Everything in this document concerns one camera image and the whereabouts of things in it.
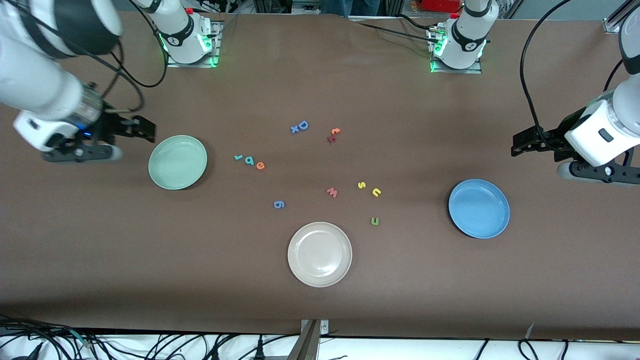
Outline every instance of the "jeans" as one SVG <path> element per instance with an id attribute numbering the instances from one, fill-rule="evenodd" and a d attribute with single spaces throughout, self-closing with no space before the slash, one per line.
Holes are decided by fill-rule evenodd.
<path id="1" fill-rule="evenodd" d="M 342 17 L 376 16 L 380 0 L 324 0 L 322 13 L 334 13 Z"/>

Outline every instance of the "blue plate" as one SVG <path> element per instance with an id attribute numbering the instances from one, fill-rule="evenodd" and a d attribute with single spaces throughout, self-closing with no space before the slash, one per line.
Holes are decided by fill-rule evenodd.
<path id="1" fill-rule="evenodd" d="M 498 236 L 509 223 L 509 203 L 494 184 L 464 180 L 449 197 L 449 214 L 463 233 L 478 239 Z"/>

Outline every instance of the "cable connector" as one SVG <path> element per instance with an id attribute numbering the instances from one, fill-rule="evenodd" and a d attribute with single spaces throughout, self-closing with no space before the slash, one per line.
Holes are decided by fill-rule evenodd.
<path id="1" fill-rule="evenodd" d="M 258 346 L 255 349 L 255 356 L 253 357 L 253 360 L 265 360 L 267 357 L 264 355 L 264 351 L 262 349 L 262 335 L 260 335 L 260 338 L 258 339 Z"/>

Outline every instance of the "plate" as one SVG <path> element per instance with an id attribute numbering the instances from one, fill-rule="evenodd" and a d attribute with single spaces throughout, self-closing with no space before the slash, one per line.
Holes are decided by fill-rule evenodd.
<path id="1" fill-rule="evenodd" d="M 312 222 L 293 235 L 287 258 L 298 280 L 315 288 L 325 288 L 347 274 L 352 255 L 351 243 L 344 231 L 328 222 Z"/>
<path id="2" fill-rule="evenodd" d="M 156 185 L 167 190 L 180 190 L 193 185 L 207 168 L 207 150 L 202 143 L 187 135 L 165 139 L 149 157 L 149 176 Z"/>
<path id="3" fill-rule="evenodd" d="M 478 239 L 498 236 L 509 224 L 509 203 L 494 184 L 480 179 L 458 184 L 449 197 L 449 214 L 463 233 Z"/>

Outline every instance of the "tabletop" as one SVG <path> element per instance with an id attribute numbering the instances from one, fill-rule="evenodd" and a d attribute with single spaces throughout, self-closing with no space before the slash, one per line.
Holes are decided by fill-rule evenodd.
<path id="1" fill-rule="evenodd" d="M 139 16 L 122 14 L 125 64 L 152 83 L 162 56 Z M 551 153 L 510 156 L 532 126 L 518 78 L 532 21 L 496 22 L 481 75 L 430 73 L 421 40 L 333 15 L 226 21 L 218 67 L 171 68 L 144 89 L 139 114 L 159 141 L 191 135 L 207 149 L 186 190 L 150 180 L 154 144 L 141 139 L 119 138 L 117 162 L 46 163 L 12 129 L 17 111 L 0 107 L 2 312 L 126 329 L 287 333 L 329 318 L 344 335 L 521 338 L 534 323 L 533 338 L 640 336 L 639 190 L 562 180 Z M 619 58 L 599 22 L 544 24 L 526 74 L 545 129 L 599 95 Z M 89 58 L 63 66 L 102 87 L 112 75 Z M 136 97 L 121 80 L 108 101 Z M 302 120 L 309 129 L 292 134 Z M 511 206 L 491 240 L 449 219 L 449 193 L 470 178 Z M 328 288 L 287 264 L 292 235 L 315 221 L 353 248 Z"/>

